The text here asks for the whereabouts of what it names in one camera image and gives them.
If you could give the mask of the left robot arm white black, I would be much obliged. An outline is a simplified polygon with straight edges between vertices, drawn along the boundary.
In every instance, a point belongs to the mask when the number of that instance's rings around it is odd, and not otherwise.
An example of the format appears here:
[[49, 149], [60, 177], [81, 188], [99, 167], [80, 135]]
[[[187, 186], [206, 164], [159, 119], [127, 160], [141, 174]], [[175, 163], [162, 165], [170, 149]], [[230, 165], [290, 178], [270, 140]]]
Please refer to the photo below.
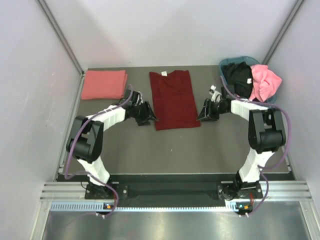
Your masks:
[[85, 188], [85, 199], [102, 200], [117, 198], [111, 175], [102, 161], [104, 132], [116, 124], [128, 119], [134, 119], [138, 126], [149, 126], [150, 121], [157, 121], [152, 107], [144, 101], [142, 94], [127, 89], [124, 97], [118, 103], [93, 115], [75, 117], [66, 143], [68, 160], [65, 167], [65, 177], [69, 175], [69, 166], [72, 159], [76, 159], [84, 168], [88, 177]]

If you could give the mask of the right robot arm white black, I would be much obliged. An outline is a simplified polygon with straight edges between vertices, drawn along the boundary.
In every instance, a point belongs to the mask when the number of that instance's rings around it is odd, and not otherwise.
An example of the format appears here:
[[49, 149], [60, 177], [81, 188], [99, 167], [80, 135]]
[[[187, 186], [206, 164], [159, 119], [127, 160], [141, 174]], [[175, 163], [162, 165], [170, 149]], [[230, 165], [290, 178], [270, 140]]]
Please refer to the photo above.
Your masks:
[[268, 160], [285, 145], [287, 137], [279, 109], [261, 106], [245, 99], [236, 99], [224, 88], [212, 85], [211, 98], [206, 98], [197, 121], [214, 122], [220, 115], [231, 113], [248, 122], [247, 139], [250, 146], [243, 166], [231, 184], [218, 185], [220, 198], [226, 201], [247, 198], [259, 187], [260, 176]]

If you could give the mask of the dark red t-shirt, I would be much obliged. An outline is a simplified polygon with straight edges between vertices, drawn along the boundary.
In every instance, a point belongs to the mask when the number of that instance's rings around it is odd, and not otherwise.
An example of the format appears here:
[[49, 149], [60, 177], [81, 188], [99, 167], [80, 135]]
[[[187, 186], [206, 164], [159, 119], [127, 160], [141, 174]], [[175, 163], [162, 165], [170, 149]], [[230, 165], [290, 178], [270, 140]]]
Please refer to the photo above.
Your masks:
[[174, 70], [166, 75], [150, 72], [150, 86], [157, 131], [198, 128], [198, 112], [188, 70]]

